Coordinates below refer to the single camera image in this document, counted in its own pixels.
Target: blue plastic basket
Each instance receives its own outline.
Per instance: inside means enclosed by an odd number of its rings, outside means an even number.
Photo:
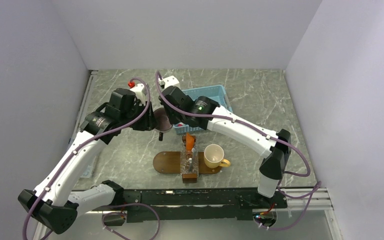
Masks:
[[[230,112],[232,112],[232,107],[229,102],[228,96],[226,95],[226,90],[223,85],[214,85],[214,86],[204,86],[192,89],[182,90],[186,95],[189,95],[193,100],[197,99],[200,96],[208,97],[216,102],[218,102],[223,107],[227,108]],[[190,127],[187,124],[179,123],[174,125],[174,130],[176,130],[176,134],[185,134],[192,133],[197,131],[203,131],[204,129],[197,127]]]

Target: white mug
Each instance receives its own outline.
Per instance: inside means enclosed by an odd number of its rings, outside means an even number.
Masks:
[[[225,159],[225,151],[217,144],[210,144],[204,150],[204,163],[210,169],[229,167],[231,162]]]

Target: marble table surface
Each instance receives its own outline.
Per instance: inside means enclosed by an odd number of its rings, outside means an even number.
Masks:
[[[114,69],[100,70],[94,83],[88,106],[92,112],[101,103],[110,99],[116,88],[128,88],[132,77],[146,81],[151,90],[153,109],[160,108],[155,88],[156,69]],[[182,89],[223,85],[233,112],[266,129],[291,133],[292,143],[308,158],[304,137],[291,101],[289,90],[280,69],[164,69],[159,70],[164,77],[174,75]],[[105,180],[112,180],[125,189],[172,189],[172,188],[238,188],[256,187],[262,158],[246,145],[220,133],[210,131],[195,132],[197,148],[200,152],[209,144],[220,145],[225,158],[231,161],[214,175],[201,174],[197,183],[183,184],[180,174],[162,174],[153,168],[154,156],[163,151],[180,151],[181,135],[174,129],[164,134],[158,141],[156,131],[133,131],[124,129],[114,137],[98,155],[90,178],[80,178],[75,190],[89,189]],[[291,154],[286,170],[305,172],[301,158]],[[309,177],[285,175],[284,187],[309,187],[316,184],[311,167]]]

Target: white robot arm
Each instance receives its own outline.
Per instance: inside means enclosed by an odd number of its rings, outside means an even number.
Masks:
[[[277,144],[270,137],[281,138],[284,141],[290,142],[289,132],[285,130],[276,132],[257,126],[234,115],[225,107],[204,96],[192,100],[178,88],[179,81],[174,76],[159,80],[159,84],[164,88],[164,96],[179,109],[191,113],[202,112],[203,114],[232,118],[233,120],[230,121],[222,118],[185,116],[171,109],[163,101],[161,102],[171,124],[183,122],[192,127],[201,127],[221,133],[256,151],[264,158],[259,169],[261,174],[258,192],[268,198],[274,195],[289,158],[289,149],[284,145]],[[86,191],[75,193],[71,193],[71,191],[87,165],[120,131],[93,140],[78,152],[75,149],[93,136],[115,129],[131,121],[145,109],[144,105],[147,101],[145,86],[142,83],[138,85],[129,84],[129,86],[131,89],[116,89],[112,92],[109,102],[104,103],[96,111],[90,113],[80,126],[80,131],[77,133],[67,153],[51,173],[34,190],[25,189],[18,196],[18,200],[27,211],[32,208],[33,202],[40,198],[39,204],[34,209],[32,216],[56,234],[65,232],[78,216],[88,211],[100,206],[124,203],[124,189],[109,180]],[[131,125],[131,128],[138,131],[150,131],[157,126],[152,105],[150,104],[149,106],[147,113]],[[242,121],[254,126],[270,137],[263,137],[251,128],[235,121]],[[74,157],[61,170],[63,162],[71,154],[74,154]]]

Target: white wall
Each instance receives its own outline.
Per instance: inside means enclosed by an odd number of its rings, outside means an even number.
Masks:
[[[17,197],[62,157],[87,80],[50,1],[0,0],[0,240],[22,238]]]
[[[384,239],[384,1],[323,0],[286,78],[344,239]]]
[[[53,2],[89,69],[284,69],[321,0]]]

